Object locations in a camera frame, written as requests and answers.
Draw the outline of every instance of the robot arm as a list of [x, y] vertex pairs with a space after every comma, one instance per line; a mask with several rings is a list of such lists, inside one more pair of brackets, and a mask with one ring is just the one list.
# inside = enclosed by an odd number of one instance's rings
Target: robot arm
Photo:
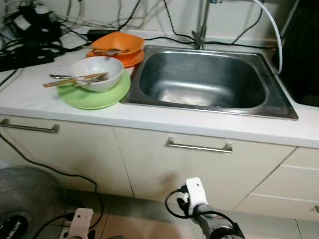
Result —
[[177, 202], [186, 217], [199, 224], [207, 239], [245, 239], [237, 223], [226, 215], [215, 211], [207, 202], [205, 190], [199, 178], [187, 179], [182, 192], [186, 200]]

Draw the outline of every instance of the fan logo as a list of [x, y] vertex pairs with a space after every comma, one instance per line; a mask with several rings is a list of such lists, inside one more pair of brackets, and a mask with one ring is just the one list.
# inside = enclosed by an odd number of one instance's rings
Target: fan logo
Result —
[[11, 237], [14, 236], [16, 230], [18, 230], [19, 226], [21, 224], [21, 221], [18, 221], [15, 225], [14, 228], [12, 229], [12, 231], [10, 232], [9, 236], [6, 237], [6, 239], [11, 239]]

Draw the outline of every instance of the sink basin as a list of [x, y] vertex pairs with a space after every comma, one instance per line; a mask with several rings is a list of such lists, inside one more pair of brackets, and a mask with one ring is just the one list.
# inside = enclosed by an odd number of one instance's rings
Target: sink basin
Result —
[[260, 54], [144, 47], [123, 103], [296, 120]]

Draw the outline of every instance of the white wall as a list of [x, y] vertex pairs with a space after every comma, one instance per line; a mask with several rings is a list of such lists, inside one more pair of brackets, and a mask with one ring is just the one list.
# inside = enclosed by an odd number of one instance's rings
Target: white wall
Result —
[[[57, 14], [65, 15], [68, 0], [42, 0]], [[121, 18], [127, 18], [137, 0], [122, 0]], [[205, 0], [167, 0], [175, 29], [190, 34], [198, 27], [200, 4]], [[288, 17], [295, 0], [266, 0], [265, 6], [271, 11], [279, 29]], [[83, 0], [84, 17], [103, 23], [117, 19], [119, 0]], [[72, 15], [78, 14], [77, 0], [73, 0]], [[211, 4], [207, 36], [216, 39], [233, 39], [253, 23], [259, 14], [259, 7], [249, 0], [224, 0], [223, 4]], [[162, 0], [143, 0], [135, 16], [145, 16], [142, 30], [172, 32]], [[130, 22], [139, 25], [140, 20]], [[243, 37], [247, 40], [274, 39], [271, 25], [264, 14], [259, 24]]]

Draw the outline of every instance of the cabinet handle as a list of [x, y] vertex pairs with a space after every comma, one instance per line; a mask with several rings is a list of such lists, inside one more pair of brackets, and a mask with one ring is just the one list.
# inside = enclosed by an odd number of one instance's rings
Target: cabinet handle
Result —
[[30, 127], [30, 126], [14, 125], [14, 124], [9, 124], [8, 119], [4, 119], [0, 123], [0, 127], [25, 129], [25, 130], [45, 132], [45, 133], [58, 133], [60, 128], [60, 126], [57, 124], [55, 124], [52, 128], [36, 128], [36, 127]]
[[169, 138], [166, 146], [176, 147], [176, 148], [189, 148], [189, 149], [204, 150], [204, 151], [213, 151], [213, 152], [220, 152], [220, 153], [233, 153], [233, 147], [230, 143], [227, 143], [225, 147], [223, 148], [210, 148], [210, 147], [193, 146], [193, 145], [187, 145], [187, 144], [178, 144], [178, 143], [174, 143], [174, 138]]

